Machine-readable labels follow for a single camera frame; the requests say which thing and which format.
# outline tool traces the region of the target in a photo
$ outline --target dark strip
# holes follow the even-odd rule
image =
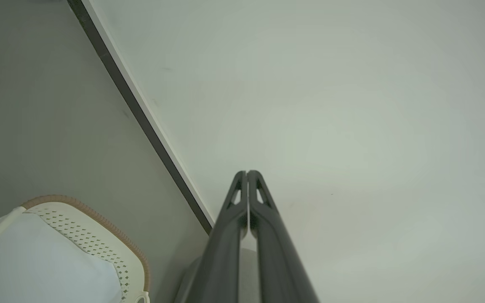
[[[190,208],[192,209],[192,211],[194,211],[194,215],[196,215],[198,221],[200,221],[203,229],[207,232],[207,234],[209,234],[212,230],[212,227],[208,222],[207,217],[196,202],[196,199],[194,199],[192,192],[188,188],[187,184],[184,182],[181,174],[179,174],[177,167],[175,167],[175,164],[173,163],[173,161],[171,161],[170,155],[162,145],[162,142],[160,141],[160,139],[156,135],[156,132],[147,120],[146,115],[143,113],[140,107],[140,104],[136,100],[134,94],[132,94],[131,88],[129,88],[127,81],[125,81],[125,78],[123,77],[121,71],[113,60],[112,55],[109,53],[108,48],[106,48],[106,44],[104,44],[104,41],[100,37],[100,34],[93,24],[91,17],[87,13],[85,6],[83,6],[81,0],[67,0],[67,2],[69,2],[69,5],[71,6],[78,21],[80,22],[81,27],[83,27],[83,30],[87,34],[87,37],[89,37],[89,41],[91,41],[91,44],[93,44],[93,47],[95,48],[96,53],[102,60],[102,63],[104,63],[104,67],[106,67],[106,69],[108,70],[108,73],[110,77],[112,77],[115,86],[117,86],[125,102],[127,102],[128,107],[131,109],[138,123],[140,123],[143,132],[146,134],[148,140],[151,142],[153,148],[156,150],[156,153],[162,160],[162,163],[164,163],[164,166],[167,168],[171,177],[175,181],[175,184],[177,184],[177,187],[183,194],[184,198],[187,200],[188,205],[190,205]]]

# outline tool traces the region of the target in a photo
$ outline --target black edge strip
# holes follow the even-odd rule
[[[102,60],[102,63],[104,63],[104,67],[106,67],[106,69],[108,70],[108,73],[110,77],[112,77],[115,86],[117,86],[125,102],[127,102],[128,107],[131,109],[138,123],[140,123],[143,132],[146,134],[148,140],[151,142],[153,148],[156,150],[156,153],[162,160],[162,163],[164,163],[164,166],[167,168],[171,177],[175,181],[175,184],[177,184],[177,187],[183,194],[184,198],[187,200],[188,205],[190,205],[190,208],[192,209],[192,211],[194,211],[194,215],[196,215],[198,221],[200,221],[203,229],[207,232],[207,234],[209,234],[212,230],[211,224],[207,220],[207,217],[198,205],[187,184],[184,182],[183,177],[181,176],[181,174],[179,174],[177,167],[175,167],[175,164],[173,163],[173,161],[171,161],[170,155],[164,148],[162,142],[160,141],[156,132],[149,123],[147,116],[143,113],[140,104],[132,93],[131,88],[129,88],[127,81],[125,81],[123,74],[121,74],[121,71],[117,67],[117,64],[113,60],[112,55],[109,53],[106,44],[104,44],[104,41],[102,40],[102,37],[100,37],[100,34],[93,24],[93,21],[89,16],[89,13],[87,12],[85,6],[81,2],[81,0],[67,0],[67,2],[69,2],[72,11],[75,13],[78,21],[81,24],[81,27],[83,27],[83,30],[87,34],[89,41],[91,41],[91,44],[93,44],[93,47],[95,48],[96,53]]]

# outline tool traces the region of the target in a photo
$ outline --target gray floor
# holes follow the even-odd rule
[[[207,235],[64,1],[0,0],[0,216],[81,200],[146,253],[170,302]]]

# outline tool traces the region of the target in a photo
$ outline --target white cloth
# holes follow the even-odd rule
[[[79,249],[33,213],[0,235],[0,303],[119,303],[114,266]]]

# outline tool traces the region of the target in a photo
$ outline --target floor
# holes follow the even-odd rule
[[[0,216],[81,200],[146,254],[170,302],[208,239],[64,1],[0,0]]]

